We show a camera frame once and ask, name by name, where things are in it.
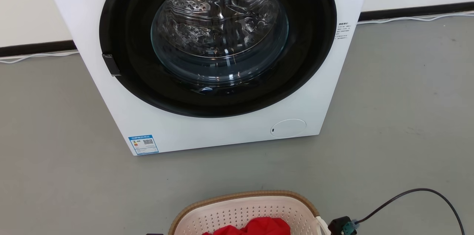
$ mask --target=red cloth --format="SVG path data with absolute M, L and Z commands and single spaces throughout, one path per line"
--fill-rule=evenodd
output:
M 254 218 L 244 228 L 228 225 L 213 235 L 290 235 L 290 226 L 281 218 Z

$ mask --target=gray floor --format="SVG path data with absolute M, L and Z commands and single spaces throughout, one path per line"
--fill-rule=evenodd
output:
M 259 189 L 330 221 L 435 188 L 474 232 L 474 19 L 359 26 L 316 137 L 133 157 L 81 58 L 0 65 L 0 234 L 166 233 L 185 206 Z M 406 196 L 360 235 L 458 234 L 437 196 Z

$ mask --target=black baseboard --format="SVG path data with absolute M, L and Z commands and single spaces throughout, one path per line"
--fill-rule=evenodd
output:
M 425 7 L 412 7 L 403 9 L 369 11 L 360 13 L 359 21 L 371 21 L 390 19 L 398 17 L 415 17 L 415 16 L 429 16 L 439 14 L 449 14 L 465 11 L 473 11 L 474 2 L 442 4 Z
M 362 12 L 359 21 L 437 15 L 474 10 L 474 2 Z M 0 47 L 0 57 L 76 50 L 72 40 Z
M 0 47 L 0 57 L 76 50 L 72 40 Z

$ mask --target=basket rim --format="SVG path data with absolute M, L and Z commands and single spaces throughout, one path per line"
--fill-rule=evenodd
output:
M 225 202 L 225 201 L 230 201 L 230 200 L 235 200 L 235 199 L 260 197 L 260 196 L 283 196 L 283 197 L 294 198 L 300 201 L 301 203 L 303 203 L 311 211 L 311 213 L 313 214 L 315 218 L 317 216 L 320 216 L 320 213 L 318 212 L 316 207 L 310 202 L 310 200 L 308 200 L 307 198 L 305 198 L 304 196 L 296 192 L 293 192 L 293 191 L 246 191 L 246 192 L 239 192 L 239 193 L 234 193 L 234 194 L 227 194 L 223 196 L 217 196 L 214 198 L 209 198 L 209 199 L 199 201 L 199 202 L 189 205 L 185 209 L 181 210 L 181 212 L 173 220 L 170 230 L 168 231 L 168 235 L 174 235 L 174 232 L 176 231 L 178 224 L 181 222 L 184 216 L 187 215 L 189 212 L 193 211 L 194 209 L 208 206 L 213 203 L 220 203 L 220 202 Z

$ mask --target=white washing machine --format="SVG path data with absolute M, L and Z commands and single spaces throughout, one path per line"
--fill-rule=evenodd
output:
M 319 134 L 363 3 L 55 1 L 133 155 Z

